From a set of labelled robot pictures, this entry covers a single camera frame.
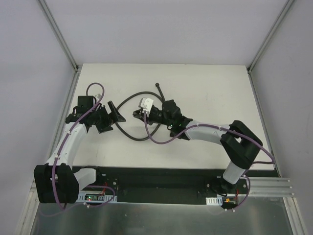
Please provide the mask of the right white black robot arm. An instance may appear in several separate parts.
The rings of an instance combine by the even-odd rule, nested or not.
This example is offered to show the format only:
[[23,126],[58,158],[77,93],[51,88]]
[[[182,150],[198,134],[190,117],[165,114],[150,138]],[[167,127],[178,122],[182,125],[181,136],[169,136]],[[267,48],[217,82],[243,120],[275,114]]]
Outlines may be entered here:
[[165,125],[173,139],[221,145],[230,162],[221,178],[211,183],[211,188],[219,194],[231,193],[237,188],[238,180],[250,169],[263,146],[262,141],[243,122],[235,120],[220,126],[202,123],[184,116],[173,100],[165,101],[159,109],[152,99],[142,98],[133,117],[147,125]]

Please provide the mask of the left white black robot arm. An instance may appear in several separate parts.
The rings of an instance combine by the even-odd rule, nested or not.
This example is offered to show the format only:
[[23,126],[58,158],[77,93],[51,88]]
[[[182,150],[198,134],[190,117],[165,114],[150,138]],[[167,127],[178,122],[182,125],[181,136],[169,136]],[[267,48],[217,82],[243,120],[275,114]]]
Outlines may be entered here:
[[91,127],[102,134],[113,130],[112,125],[125,122],[112,101],[108,102],[107,112],[94,96],[81,95],[77,105],[66,118],[63,135],[50,158],[43,165],[34,169],[37,194],[41,203],[73,204],[79,192],[87,186],[99,190],[103,186],[103,178],[94,168],[82,168],[73,172],[73,162],[82,140]]

